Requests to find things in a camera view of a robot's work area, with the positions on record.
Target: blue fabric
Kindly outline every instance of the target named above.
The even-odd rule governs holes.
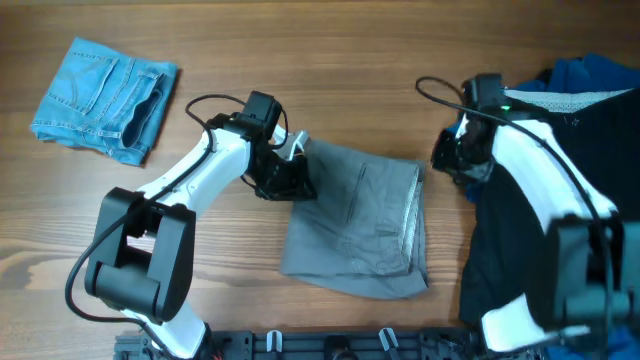
[[[547,354],[552,360],[587,360],[592,357],[561,346],[550,346]],[[609,359],[640,359],[640,347],[629,329],[620,327],[609,334]]]
[[[629,69],[606,57],[588,54],[582,59],[559,59],[548,82],[532,80],[516,90],[577,94],[616,91],[640,87],[640,71]]]
[[[94,42],[71,44],[31,124],[39,140],[139,166],[153,146],[178,67]]]

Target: folded gray shirt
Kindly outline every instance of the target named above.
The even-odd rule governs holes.
[[[425,166],[310,140],[315,201],[293,206],[280,272],[377,299],[425,291]]]

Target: blue jeans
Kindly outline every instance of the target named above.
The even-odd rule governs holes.
[[[99,150],[140,165],[155,142],[178,68],[76,38],[42,99],[39,140]]]

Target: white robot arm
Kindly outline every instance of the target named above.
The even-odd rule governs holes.
[[[246,175],[264,199],[316,196],[304,157],[308,136],[305,131],[288,134],[278,126],[281,113],[286,122],[286,113],[273,97],[252,92],[241,113],[209,120],[210,128],[198,144],[163,176],[136,192],[115,188],[103,200],[96,236],[114,219],[134,209],[139,214],[131,215],[91,252],[85,289],[135,319],[167,357],[211,358],[210,330],[192,311],[186,295],[193,272],[195,222],[224,188]],[[137,209],[141,203],[147,204],[142,211]],[[155,238],[151,253],[128,245],[129,237],[140,236]]]
[[[583,335],[594,327],[606,335],[612,320],[636,317],[638,224],[623,222],[615,205],[565,155],[551,127],[531,120],[548,113],[508,99],[498,74],[467,81],[460,94],[464,106],[426,93],[420,88],[424,80],[443,81],[421,78],[416,90],[460,110],[461,118],[456,134],[442,131],[432,156],[434,168],[468,184],[487,181],[500,164],[520,187],[544,233],[538,253],[531,254],[535,268],[522,279],[524,294],[483,316],[486,348],[511,352],[559,336]]]

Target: wooden table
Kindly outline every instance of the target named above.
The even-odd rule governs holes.
[[[413,90],[432,74],[459,84],[498,71],[532,78],[558,57],[592,51],[640,65],[638,3],[556,1],[274,2],[0,8],[0,359],[110,358],[128,325],[94,324],[65,306],[69,269],[92,239],[103,196],[137,189],[173,166],[201,129],[183,112],[210,92],[257,89],[286,107],[292,130],[401,158],[428,160],[454,112]],[[29,124],[75,36],[179,64],[157,148],[141,168],[38,142]],[[454,99],[435,85],[438,96]],[[237,110],[198,106],[203,116]],[[278,273],[289,203],[239,181],[197,225],[189,300],[214,329],[286,331],[456,324],[474,208],[443,174],[426,179],[430,290],[376,301]],[[112,314],[76,284],[91,313]]]

